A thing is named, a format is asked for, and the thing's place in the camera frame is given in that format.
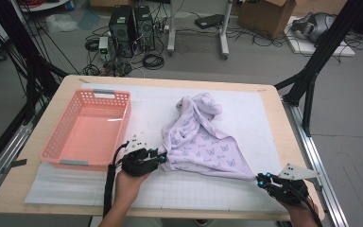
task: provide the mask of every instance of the computer tower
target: computer tower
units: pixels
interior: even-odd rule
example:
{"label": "computer tower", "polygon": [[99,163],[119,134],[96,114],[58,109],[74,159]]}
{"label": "computer tower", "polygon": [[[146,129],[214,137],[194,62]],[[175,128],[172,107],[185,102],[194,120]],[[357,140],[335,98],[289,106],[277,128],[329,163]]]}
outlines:
{"label": "computer tower", "polygon": [[114,6],[109,29],[116,57],[131,58],[132,45],[137,39],[132,7],[129,5]]}
{"label": "computer tower", "polygon": [[135,24],[137,27],[137,38],[140,49],[143,51],[155,49],[155,38],[153,20],[148,6],[136,7],[134,9]]}

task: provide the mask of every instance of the wooden table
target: wooden table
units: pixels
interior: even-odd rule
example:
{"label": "wooden table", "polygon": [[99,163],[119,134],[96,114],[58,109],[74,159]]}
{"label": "wooden table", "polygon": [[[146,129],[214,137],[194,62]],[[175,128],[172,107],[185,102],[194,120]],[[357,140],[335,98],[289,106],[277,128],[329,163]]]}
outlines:
{"label": "wooden table", "polygon": [[[40,165],[40,153],[61,117],[68,100],[83,83],[119,84],[167,88],[193,88],[258,93],[263,101],[268,123],[278,151],[281,165],[293,163],[305,166],[299,145],[285,114],[285,109],[276,89],[271,85],[204,82],[167,79],[128,79],[88,76],[68,76],[60,85],[51,103],[45,110],[34,132],[30,135],[18,160],[27,159],[25,166],[14,167],[0,187],[0,213],[17,214],[61,214],[101,216],[102,207],[75,205],[25,204],[25,198],[35,179]],[[321,208],[314,186],[308,183],[309,192],[315,204]],[[171,209],[131,208],[129,216],[160,218],[246,218],[246,219],[289,219],[287,214],[221,212]],[[324,218],[320,209],[320,218]]]}

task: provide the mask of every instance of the electronic device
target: electronic device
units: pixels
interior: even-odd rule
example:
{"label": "electronic device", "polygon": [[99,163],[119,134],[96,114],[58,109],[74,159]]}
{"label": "electronic device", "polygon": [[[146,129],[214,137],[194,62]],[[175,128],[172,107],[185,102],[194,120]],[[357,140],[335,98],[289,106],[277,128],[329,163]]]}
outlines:
{"label": "electronic device", "polygon": [[304,203],[310,210],[318,226],[322,226],[320,217],[315,212],[314,206],[307,200],[309,193],[303,180],[317,178],[319,175],[317,171],[287,164],[279,175],[259,173],[256,179],[258,182],[257,185],[265,189],[277,201],[290,205],[302,205]]}
{"label": "electronic device", "polygon": [[142,51],[155,49],[154,25],[148,6],[134,9],[137,39]]}
{"label": "electronic device", "polygon": [[133,56],[132,44],[136,40],[136,31],[132,7],[129,5],[114,6],[109,29],[116,57],[131,58]]}
{"label": "electronic device", "polygon": [[99,37],[98,50],[101,56],[101,60],[103,60],[104,62],[111,60],[111,50],[108,46],[109,46],[109,38]]}
{"label": "electronic device", "polygon": [[294,20],[292,31],[300,31],[310,42],[316,44],[326,34],[335,19],[324,12],[308,13],[300,20]]}
{"label": "electronic device", "polygon": [[205,29],[211,26],[220,26],[223,24],[224,16],[221,14],[215,14],[212,16],[207,16],[203,18],[199,18],[194,21],[194,23],[199,26],[201,29]]}
{"label": "electronic device", "polygon": [[134,135],[125,147],[121,160],[122,169],[130,176],[143,176],[157,169],[159,164],[166,162],[166,152],[158,154],[157,149],[146,149],[146,145]]}

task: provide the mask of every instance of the basket handle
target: basket handle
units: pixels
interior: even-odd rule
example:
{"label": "basket handle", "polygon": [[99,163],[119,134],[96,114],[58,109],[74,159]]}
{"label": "basket handle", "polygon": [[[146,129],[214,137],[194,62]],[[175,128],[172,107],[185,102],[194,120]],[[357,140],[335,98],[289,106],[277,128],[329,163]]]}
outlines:
{"label": "basket handle", "polygon": [[95,94],[114,95],[114,90],[94,89]]}
{"label": "basket handle", "polygon": [[105,90],[105,89],[94,89],[93,90],[95,97],[101,98],[115,98],[114,90]]}
{"label": "basket handle", "polygon": [[88,165],[88,161],[66,160],[66,159],[61,159],[59,161],[59,163],[63,164],[63,165],[73,165],[73,166],[87,166]]}

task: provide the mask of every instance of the cardboard box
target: cardboard box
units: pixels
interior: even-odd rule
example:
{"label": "cardboard box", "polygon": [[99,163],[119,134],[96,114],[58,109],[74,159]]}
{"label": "cardboard box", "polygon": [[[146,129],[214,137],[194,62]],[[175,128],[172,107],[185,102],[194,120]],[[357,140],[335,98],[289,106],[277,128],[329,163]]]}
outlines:
{"label": "cardboard box", "polygon": [[134,7],[135,0],[90,0],[90,6],[94,9],[110,9],[116,5],[131,5]]}
{"label": "cardboard box", "polygon": [[305,16],[308,12],[326,12],[338,15],[346,4],[347,0],[309,0],[296,7],[293,11],[295,16]]}
{"label": "cardboard box", "polygon": [[237,23],[260,35],[276,39],[284,33],[293,9],[307,0],[261,0],[241,5]]}

